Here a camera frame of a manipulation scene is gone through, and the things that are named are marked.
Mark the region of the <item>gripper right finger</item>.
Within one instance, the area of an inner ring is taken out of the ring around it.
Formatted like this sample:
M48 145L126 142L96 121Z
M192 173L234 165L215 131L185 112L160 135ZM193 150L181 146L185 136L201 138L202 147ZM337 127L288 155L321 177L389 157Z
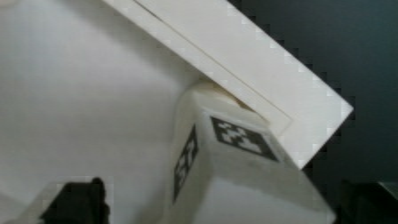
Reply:
M341 182L337 224L398 224L398 182Z

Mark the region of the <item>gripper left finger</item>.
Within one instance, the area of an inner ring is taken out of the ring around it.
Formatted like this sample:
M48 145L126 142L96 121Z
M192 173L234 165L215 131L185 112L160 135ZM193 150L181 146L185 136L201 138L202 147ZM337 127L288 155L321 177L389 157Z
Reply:
M23 212L23 224L110 224L99 177L89 182L69 181L46 186Z

